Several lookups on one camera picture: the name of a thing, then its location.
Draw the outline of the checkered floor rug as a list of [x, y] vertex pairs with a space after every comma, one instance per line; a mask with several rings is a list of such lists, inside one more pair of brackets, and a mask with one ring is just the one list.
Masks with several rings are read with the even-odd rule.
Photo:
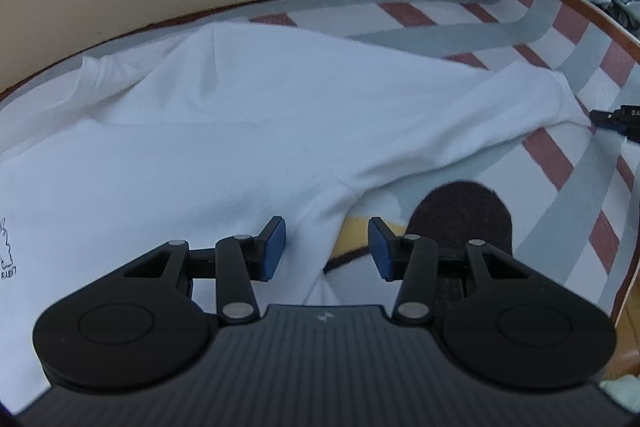
[[518, 257], [611, 311], [634, 267], [638, 147], [587, 112], [639, 100], [639, 69], [558, 0], [280, 0], [70, 58], [1, 104], [1, 343], [157, 246], [283, 218], [259, 306], [389, 306], [369, 218], [487, 185]]

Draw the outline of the light green garment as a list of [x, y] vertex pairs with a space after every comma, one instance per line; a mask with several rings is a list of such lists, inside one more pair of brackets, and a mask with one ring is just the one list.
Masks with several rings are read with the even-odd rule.
[[601, 389], [613, 400], [634, 414], [640, 412], [640, 379], [632, 374], [602, 381]]

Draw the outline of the white long-sleeve shirt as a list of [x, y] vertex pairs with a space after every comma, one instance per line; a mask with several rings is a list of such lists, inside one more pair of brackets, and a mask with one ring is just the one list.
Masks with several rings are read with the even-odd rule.
[[556, 124], [567, 80], [292, 27], [216, 23], [100, 58], [1, 106], [1, 401], [47, 389], [40, 313], [150, 249], [288, 227], [261, 306], [388, 305], [372, 265], [323, 275], [360, 200]]

